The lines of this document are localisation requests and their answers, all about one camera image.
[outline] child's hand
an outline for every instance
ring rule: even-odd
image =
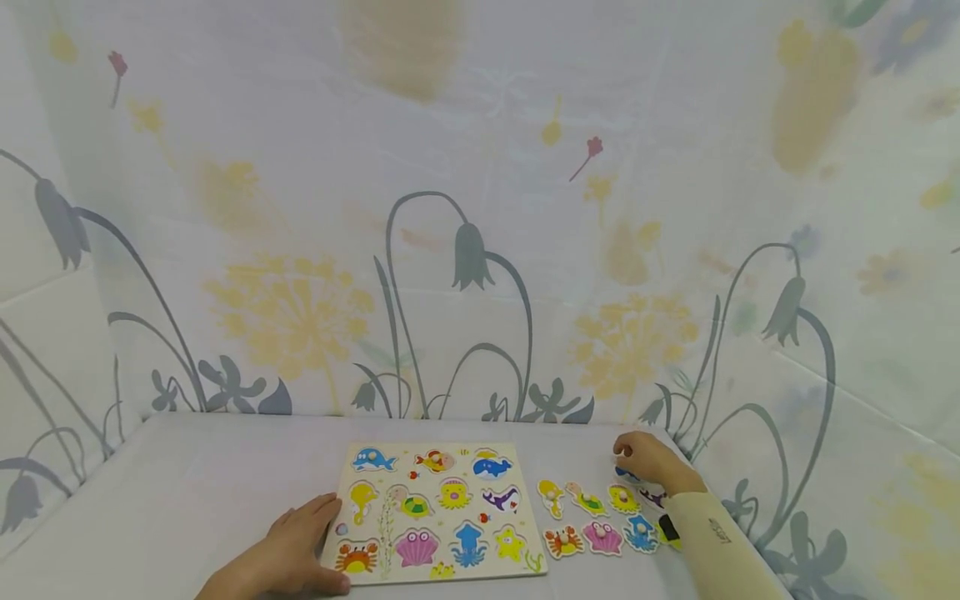
[[[638,479],[663,486],[667,494],[706,492],[704,480],[656,436],[631,431],[616,439],[613,454],[616,465]]]
[[[290,509],[274,522],[266,538],[214,573],[198,600],[254,598],[265,591],[296,593],[304,589],[347,594],[348,577],[321,567],[314,554],[342,504],[337,494],[327,493]]]

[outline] seashell puzzle piece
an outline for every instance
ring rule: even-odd
[[[429,529],[408,529],[394,541],[394,549],[404,566],[433,564],[433,555],[440,547],[440,539]]]
[[[623,536],[618,534],[609,523],[591,521],[581,530],[584,538],[590,542],[590,552],[604,556],[620,556]]]
[[[501,559],[510,559],[515,563],[523,560],[523,551],[527,548],[527,539],[519,535],[513,525],[504,525],[493,534],[496,540],[496,554]]]
[[[603,505],[600,498],[595,495],[584,492],[580,484],[574,481],[566,482],[566,491],[573,498],[573,504],[587,511],[587,514],[593,517],[610,516],[607,514],[607,508]]]
[[[520,488],[517,486],[510,486],[503,492],[484,489],[481,491],[480,496],[499,513],[513,513],[514,515],[517,509],[520,508],[520,500],[522,497]]]
[[[610,505],[618,513],[636,515],[641,511],[640,504],[634,496],[634,491],[627,486],[613,484],[607,488],[607,494],[610,496]]]
[[[564,495],[564,489],[550,481],[541,479],[537,484],[537,493],[543,500],[543,506],[550,511],[550,516],[557,520],[564,518],[564,505],[560,498]]]
[[[472,499],[473,494],[469,492],[467,482],[459,477],[450,477],[440,484],[437,502],[441,508],[449,511],[466,508]]]
[[[573,525],[566,525],[557,530],[547,530],[543,532],[543,540],[546,541],[547,552],[555,560],[584,551],[584,541]]]

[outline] sea animal puzzle piece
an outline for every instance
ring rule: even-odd
[[[607,507],[603,505],[600,498],[584,492],[580,484],[568,481],[566,482],[566,490],[570,493],[570,497],[573,498],[573,503],[587,511],[588,515],[610,516],[607,514]]]
[[[609,523],[591,521],[581,530],[590,542],[590,552],[604,556],[620,556],[623,536],[616,533]]]
[[[358,473],[365,470],[386,470],[393,472],[396,470],[395,464],[398,460],[399,458],[396,456],[393,458],[384,457],[383,452],[371,446],[357,452],[356,459],[353,460],[352,466],[353,470]]]
[[[543,506],[550,511],[550,516],[557,520],[564,518],[564,505],[560,498],[564,495],[564,490],[549,479],[541,479],[537,484],[537,493],[543,500]]]
[[[622,515],[636,515],[640,512],[640,504],[636,501],[634,493],[627,486],[613,484],[607,488],[610,495],[610,505],[613,509]]]
[[[556,531],[547,530],[543,532],[543,539],[546,541],[547,552],[556,560],[584,551],[584,541],[573,525],[566,525]]]
[[[653,554],[660,547],[660,530],[656,529],[643,515],[634,515],[627,519],[630,527],[623,528],[623,535],[631,548],[643,554]]]
[[[496,554],[501,559],[510,559],[515,563],[523,559],[527,539],[519,535],[513,525],[505,525],[493,534],[493,539],[496,540]]]
[[[394,541],[394,549],[404,566],[433,564],[433,555],[440,547],[440,539],[429,529],[408,529]]]
[[[463,568],[482,563],[486,557],[488,545],[485,541],[480,541],[481,536],[483,536],[483,530],[468,520],[453,530],[453,537],[459,540],[459,543],[450,544],[453,560]]]
[[[367,541],[344,540],[337,553],[333,568],[342,573],[373,573],[376,568],[376,553],[380,547],[377,539]]]
[[[449,511],[462,509],[473,499],[473,494],[469,492],[467,482],[459,477],[450,477],[443,480],[440,484],[440,495],[437,496],[437,502],[442,508]]]
[[[414,465],[423,465],[434,473],[443,473],[451,470],[455,463],[456,461],[453,460],[453,456],[450,453],[441,452],[440,450],[430,450],[425,456],[418,454],[414,457]]]
[[[456,572],[453,570],[452,564],[444,564],[443,561],[435,564],[432,569],[430,569],[430,579],[453,579],[453,576],[456,575]]]
[[[673,521],[668,515],[663,515],[657,521],[657,533],[660,536],[660,543],[665,543],[677,552],[683,552],[684,547],[680,543],[680,534],[673,526]]]
[[[373,484],[363,479],[350,486],[348,495],[350,509],[353,511],[353,524],[363,525],[364,518],[370,514],[371,503],[380,496]]]
[[[520,507],[520,500],[522,499],[520,488],[517,486],[510,486],[503,492],[494,492],[493,490],[485,489],[480,495],[500,513],[516,514],[516,510]]]
[[[395,485],[387,491],[387,494],[396,502],[396,506],[402,513],[414,520],[433,515],[433,508],[426,496],[410,492],[406,486]]]
[[[491,481],[500,479],[514,467],[510,459],[502,457],[488,448],[477,450],[476,457],[476,460],[473,461],[473,474],[480,479]]]

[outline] blue whale puzzle piece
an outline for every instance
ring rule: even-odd
[[[394,458],[386,458],[383,455],[383,452],[374,448],[366,447],[359,452],[357,452],[357,457],[353,461],[353,470],[362,471],[362,470],[388,470],[394,471],[396,467],[394,464],[399,460],[396,456]]]

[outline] white table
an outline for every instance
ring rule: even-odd
[[[193,598],[206,577],[262,538],[290,507],[337,487],[349,442],[513,442],[541,530],[554,528],[537,482],[612,482],[611,426],[476,421],[160,414],[0,564],[0,598]],[[651,430],[662,439],[661,430]],[[567,506],[564,522],[586,513]],[[617,523],[622,516],[614,518]],[[583,600],[696,598],[683,556],[624,546],[549,561],[544,577],[355,588],[350,598]]]

